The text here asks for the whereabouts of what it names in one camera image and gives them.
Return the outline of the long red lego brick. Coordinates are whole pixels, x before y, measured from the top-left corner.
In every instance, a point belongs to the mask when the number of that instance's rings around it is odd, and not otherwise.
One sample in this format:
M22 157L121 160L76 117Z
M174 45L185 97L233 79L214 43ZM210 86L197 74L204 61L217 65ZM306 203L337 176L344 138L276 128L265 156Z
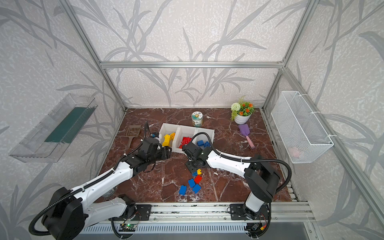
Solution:
M183 137L182 139L182 145L187 145L188 143L190 143L192 140L192 138L190 137Z

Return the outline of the large yellow lego brick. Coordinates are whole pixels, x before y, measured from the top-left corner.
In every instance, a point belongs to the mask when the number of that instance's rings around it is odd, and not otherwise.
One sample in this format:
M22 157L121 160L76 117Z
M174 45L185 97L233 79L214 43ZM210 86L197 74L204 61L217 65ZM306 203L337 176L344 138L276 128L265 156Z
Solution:
M170 135L165 135L164 136L164 141L162 143L163 147L169 147L170 146L170 141L171 141L171 136Z

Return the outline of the blue lego pile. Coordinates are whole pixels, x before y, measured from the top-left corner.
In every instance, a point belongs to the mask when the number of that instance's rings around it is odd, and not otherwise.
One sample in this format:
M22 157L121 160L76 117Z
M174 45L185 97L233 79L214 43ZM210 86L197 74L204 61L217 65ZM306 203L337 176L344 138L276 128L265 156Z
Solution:
M188 180L188 184L189 184L190 188L192 188L192 189L193 189L193 188L195 187L195 185L196 185L194 179L190 179L190 180Z
M210 144L210 142L208 142L208 141L207 141L207 142L205 142L205 143L204 143L204 147L205 147L205 148L211 147L211 144Z

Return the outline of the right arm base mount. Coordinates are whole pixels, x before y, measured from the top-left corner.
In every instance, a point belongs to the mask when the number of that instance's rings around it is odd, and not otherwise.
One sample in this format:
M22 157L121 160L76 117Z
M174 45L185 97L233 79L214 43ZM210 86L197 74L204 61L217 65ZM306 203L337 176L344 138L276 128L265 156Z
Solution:
M240 221L240 220L268 221L271 218L270 205L268 204L263 204L258 212L254 212L249 208L246 208L245 204L230 204L227 211L231 215L231 220L233 221Z

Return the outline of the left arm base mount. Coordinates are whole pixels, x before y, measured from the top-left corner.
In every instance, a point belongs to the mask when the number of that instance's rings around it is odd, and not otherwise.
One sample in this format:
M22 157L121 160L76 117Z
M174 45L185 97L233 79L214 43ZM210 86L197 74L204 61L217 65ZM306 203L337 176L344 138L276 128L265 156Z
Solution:
M151 208L152 205L129 205L120 218L129 221L148 221L151 215Z

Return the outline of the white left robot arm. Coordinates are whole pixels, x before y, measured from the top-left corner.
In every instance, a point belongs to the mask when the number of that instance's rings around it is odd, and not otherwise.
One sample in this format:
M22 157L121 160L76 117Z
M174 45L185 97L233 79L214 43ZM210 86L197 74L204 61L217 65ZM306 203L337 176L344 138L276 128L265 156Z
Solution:
M130 217L135 202L122 195L106 203L96 203L102 195L119 184L144 172L148 165L167 160L172 148L163 146L149 134L134 150L122 156L108 171L70 190L55 191L49 205L38 213L29 225L34 236L53 236L56 240L72 240L89 226L106 219Z

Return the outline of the red lego pile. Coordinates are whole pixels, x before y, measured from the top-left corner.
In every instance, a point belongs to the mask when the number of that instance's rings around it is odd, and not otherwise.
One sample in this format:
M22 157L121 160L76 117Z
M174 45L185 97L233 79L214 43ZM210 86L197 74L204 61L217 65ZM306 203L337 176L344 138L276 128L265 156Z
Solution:
M203 179L203 178L202 178L201 175L197 175L197 176L194 178L194 182L195 182L195 184L199 184L199 183L201 182L202 179Z

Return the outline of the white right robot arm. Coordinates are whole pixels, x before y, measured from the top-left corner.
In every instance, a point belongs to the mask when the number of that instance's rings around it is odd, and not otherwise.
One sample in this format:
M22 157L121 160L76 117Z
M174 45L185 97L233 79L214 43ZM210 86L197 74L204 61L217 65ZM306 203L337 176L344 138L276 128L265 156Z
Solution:
M187 156L187 167L190 172L200 168L224 170L244 178L251 190L244 203L244 211L248 215L257 214L263 205L270 204L275 194L280 192L290 182L292 169L290 165L277 159L260 159L254 157L240 157L217 150L207 133L197 133L192 140L182 146ZM283 183L281 176L271 165L276 163L284 166L288 175Z

